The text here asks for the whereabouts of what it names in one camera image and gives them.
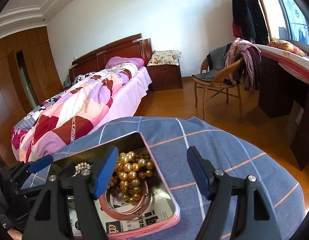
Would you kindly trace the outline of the person's right hand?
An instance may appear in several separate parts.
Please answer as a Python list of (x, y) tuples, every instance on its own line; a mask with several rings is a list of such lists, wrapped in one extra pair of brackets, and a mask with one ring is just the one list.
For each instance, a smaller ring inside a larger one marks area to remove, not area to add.
[(22, 240), (22, 237), (23, 237), (23, 234), (21, 232), (13, 228), (8, 230), (8, 234), (13, 240)]

